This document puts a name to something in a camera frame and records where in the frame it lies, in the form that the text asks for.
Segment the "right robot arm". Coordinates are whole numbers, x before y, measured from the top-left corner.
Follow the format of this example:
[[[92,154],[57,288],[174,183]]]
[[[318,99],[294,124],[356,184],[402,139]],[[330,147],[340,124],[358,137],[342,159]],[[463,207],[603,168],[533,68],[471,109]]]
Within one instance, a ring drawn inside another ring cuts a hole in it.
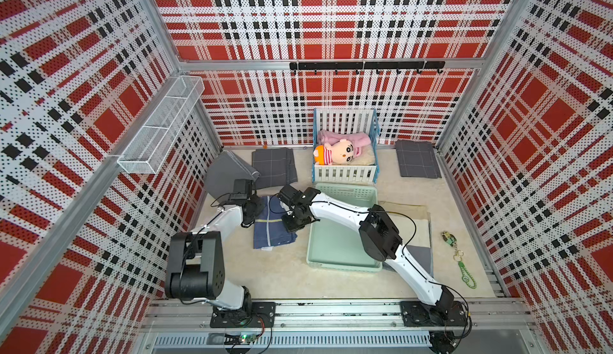
[[[450,288],[434,278],[410,254],[389,213],[379,205],[357,207],[322,193],[314,187],[298,191],[284,186],[276,197],[286,210],[282,221],[287,231],[329,220],[359,234],[366,254],[388,264],[415,291],[429,312],[448,320],[454,296]]]

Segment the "dark grey checked pillowcase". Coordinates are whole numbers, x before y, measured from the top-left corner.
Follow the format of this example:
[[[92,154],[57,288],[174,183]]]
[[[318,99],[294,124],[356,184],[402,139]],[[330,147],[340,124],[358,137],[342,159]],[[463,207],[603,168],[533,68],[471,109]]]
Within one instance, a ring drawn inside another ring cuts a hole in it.
[[[257,190],[298,182],[294,151],[290,148],[255,150],[252,166],[260,173],[255,181]]]
[[[441,178],[434,146],[428,142],[398,140],[395,143],[401,177]]]

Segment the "mint green plastic basket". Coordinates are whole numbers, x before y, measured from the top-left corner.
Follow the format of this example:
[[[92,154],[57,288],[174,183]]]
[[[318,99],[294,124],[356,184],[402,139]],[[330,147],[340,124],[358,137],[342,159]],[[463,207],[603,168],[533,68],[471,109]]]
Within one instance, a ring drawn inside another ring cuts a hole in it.
[[[317,183],[315,188],[356,207],[370,208],[378,203],[378,191],[373,186]],[[306,263],[312,268],[365,273],[382,270],[382,263],[364,251],[357,232],[329,219],[311,227],[306,257]]]

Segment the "blue pillowcase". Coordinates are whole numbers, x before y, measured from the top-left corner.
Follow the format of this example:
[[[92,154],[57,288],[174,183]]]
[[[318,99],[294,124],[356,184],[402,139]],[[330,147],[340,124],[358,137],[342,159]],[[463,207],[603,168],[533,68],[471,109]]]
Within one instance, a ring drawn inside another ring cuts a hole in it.
[[[288,232],[282,216],[287,211],[276,196],[268,196],[264,201],[263,211],[256,217],[253,230],[253,248],[255,250],[272,250],[274,247],[289,245],[296,241],[297,234]]]

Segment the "beige grey pillowcase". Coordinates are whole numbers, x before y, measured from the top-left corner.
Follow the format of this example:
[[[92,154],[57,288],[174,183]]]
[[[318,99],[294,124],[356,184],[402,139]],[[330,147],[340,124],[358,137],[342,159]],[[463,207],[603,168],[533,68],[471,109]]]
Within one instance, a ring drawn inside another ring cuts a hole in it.
[[[407,244],[405,251],[433,276],[432,237],[427,207],[389,201],[381,201],[379,205],[390,213],[390,218],[399,229],[403,244]]]

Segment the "plain grey pillowcase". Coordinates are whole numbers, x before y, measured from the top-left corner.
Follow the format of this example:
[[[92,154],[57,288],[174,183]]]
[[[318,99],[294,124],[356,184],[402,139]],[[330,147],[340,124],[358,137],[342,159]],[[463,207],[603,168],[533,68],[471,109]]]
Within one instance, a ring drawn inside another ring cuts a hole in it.
[[[204,189],[217,199],[232,192],[236,179],[256,181],[259,177],[260,172],[241,157],[232,151],[223,151],[208,167]]]

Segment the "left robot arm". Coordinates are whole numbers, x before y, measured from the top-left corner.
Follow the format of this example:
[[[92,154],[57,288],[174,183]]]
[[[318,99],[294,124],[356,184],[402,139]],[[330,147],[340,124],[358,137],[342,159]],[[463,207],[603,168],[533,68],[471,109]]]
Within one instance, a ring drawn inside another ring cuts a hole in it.
[[[263,207],[256,194],[232,194],[203,226],[174,234],[164,284],[166,298],[184,305],[207,302],[220,311],[250,316],[249,290],[227,279],[223,242],[237,227],[252,226]]]

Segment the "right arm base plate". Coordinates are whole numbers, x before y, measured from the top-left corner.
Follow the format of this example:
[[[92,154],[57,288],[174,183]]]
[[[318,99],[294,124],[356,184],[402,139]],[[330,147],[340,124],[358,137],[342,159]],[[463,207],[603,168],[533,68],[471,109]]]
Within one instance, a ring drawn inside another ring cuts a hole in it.
[[[400,310],[405,327],[463,327],[468,322],[460,301],[453,303],[445,317],[434,306],[418,301],[401,301]]]

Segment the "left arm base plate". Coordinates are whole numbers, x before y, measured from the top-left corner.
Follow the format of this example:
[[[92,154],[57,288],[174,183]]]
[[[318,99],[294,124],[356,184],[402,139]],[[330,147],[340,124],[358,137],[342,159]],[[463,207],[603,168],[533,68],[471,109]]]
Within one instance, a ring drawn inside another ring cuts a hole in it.
[[[256,301],[247,308],[225,310],[213,308],[211,328],[271,328],[276,318],[277,304],[272,301]]]

